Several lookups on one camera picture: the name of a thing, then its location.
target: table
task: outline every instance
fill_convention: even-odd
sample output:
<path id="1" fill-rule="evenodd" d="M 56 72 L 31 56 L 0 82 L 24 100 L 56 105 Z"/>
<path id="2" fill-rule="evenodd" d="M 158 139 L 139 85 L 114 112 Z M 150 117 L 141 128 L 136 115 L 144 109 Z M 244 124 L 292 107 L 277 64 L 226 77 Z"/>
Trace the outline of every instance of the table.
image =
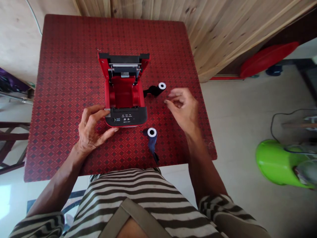
<path id="1" fill-rule="evenodd" d="M 104 104 L 104 80 L 97 53 L 150 53 L 142 75 L 143 88 L 165 82 L 157 98 L 147 96 L 147 122 L 120 129 L 92 152 L 80 175 L 106 173 L 156 164 L 145 128 L 158 131 L 160 166 L 187 163 L 188 146 L 163 100 L 175 87 L 188 87 L 199 101 L 199 123 L 212 159 L 217 158 L 186 27 L 176 21 L 150 21 L 46 15 L 41 44 L 24 181 L 50 179 L 78 141 L 85 107 Z M 104 132 L 102 121 L 97 130 Z"/>

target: black wire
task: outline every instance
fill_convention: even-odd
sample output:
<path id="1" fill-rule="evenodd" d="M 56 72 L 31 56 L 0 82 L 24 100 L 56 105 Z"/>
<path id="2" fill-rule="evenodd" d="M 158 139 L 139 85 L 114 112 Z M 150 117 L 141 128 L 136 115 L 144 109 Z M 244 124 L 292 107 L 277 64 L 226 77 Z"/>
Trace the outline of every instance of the black wire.
<path id="1" fill-rule="evenodd" d="M 291 113 L 276 113 L 276 114 L 274 114 L 274 115 L 272 116 L 272 121 L 271 121 L 271 135 L 272 135 L 272 137 L 274 138 L 274 140 L 276 140 L 278 143 L 280 143 L 280 141 L 279 141 L 278 139 L 276 139 L 276 137 L 273 135 L 273 130 L 272 130 L 272 128 L 273 128 L 273 122 L 274 122 L 275 116 L 276 116 L 276 115 L 292 115 L 293 113 L 298 112 L 298 111 L 302 111 L 302 110 L 317 111 L 317 109 L 301 108 L 301 109 L 297 109 L 297 110 L 295 110 L 295 111 L 293 111 L 293 112 L 291 112 Z"/>

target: black and white striped clothing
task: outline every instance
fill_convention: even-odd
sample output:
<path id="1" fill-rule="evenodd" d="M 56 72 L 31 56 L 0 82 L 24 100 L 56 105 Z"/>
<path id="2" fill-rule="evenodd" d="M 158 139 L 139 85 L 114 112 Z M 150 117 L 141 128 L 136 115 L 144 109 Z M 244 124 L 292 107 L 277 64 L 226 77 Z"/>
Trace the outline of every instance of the black and white striped clothing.
<path id="1" fill-rule="evenodd" d="M 204 197 L 199 212 L 157 169 L 129 169 L 92 176 L 74 223 L 64 236 L 98 237 L 126 198 L 143 207 L 172 237 L 227 237 L 232 232 L 226 220 L 232 218 L 235 221 L 230 223 L 236 223 L 235 230 L 244 226 L 247 231 L 256 230 L 258 237 L 268 237 L 252 216 L 226 196 Z M 19 222 L 10 237 L 60 237 L 63 226 L 61 212 L 36 215 Z"/>

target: floor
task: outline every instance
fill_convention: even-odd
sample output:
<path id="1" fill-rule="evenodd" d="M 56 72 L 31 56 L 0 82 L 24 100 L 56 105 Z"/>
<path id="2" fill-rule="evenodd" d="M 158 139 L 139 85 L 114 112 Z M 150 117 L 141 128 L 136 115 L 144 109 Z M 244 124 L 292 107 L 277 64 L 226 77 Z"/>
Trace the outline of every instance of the floor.
<path id="1" fill-rule="evenodd" d="M 266 180 L 255 162 L 257 145 L 272 138 L 270 122 L 278 112 L 313 108 L 313 100 L 293 66 L 279 77 L 248 78 L 239 82 L 208 82 L 202 85 L 218 159 L 215 166 L 236 204 L 254 216 L 272 237 L 308 237 L 317 220 L 317 193 L 278 186 Z M 31 120 L 32 106 L 0 99 L 0 120 Z M 285 130 L 281 122 L 301 118 L 303 113 L 276 118 L 274 134 L 282 142 L 306 137 L 303 130 Z M 26 147 L 16 143 L 5 163 L 13 164 Z M 195 204 L 188 166 L 161 167 L 163 176 Z M 36 199 L 47 181 L 24 183 L 23 168 L 0 176 L 0 230 L 6 237 L 26 215 L 27 201 Z M 88 177 L 79 177 L 73 191 L 84 190 Z"/>

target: green bucket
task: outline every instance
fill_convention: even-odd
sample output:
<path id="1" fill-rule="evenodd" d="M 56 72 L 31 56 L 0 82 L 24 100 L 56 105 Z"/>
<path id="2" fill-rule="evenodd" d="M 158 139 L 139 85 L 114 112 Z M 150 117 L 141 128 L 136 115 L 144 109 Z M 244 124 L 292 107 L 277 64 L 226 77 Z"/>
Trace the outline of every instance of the green bucket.
<path id="1" fill-rule="evenodd" d="M 258 167 L 264 177 L 278 185 L 293 185 L 303 188 L 314 188 L 313 185 L 302 184 L 293 171 L 295 166 L 308 160 L 305 155 L 289 153 L 276 140 L 261 142 L 256 150 Z"/>

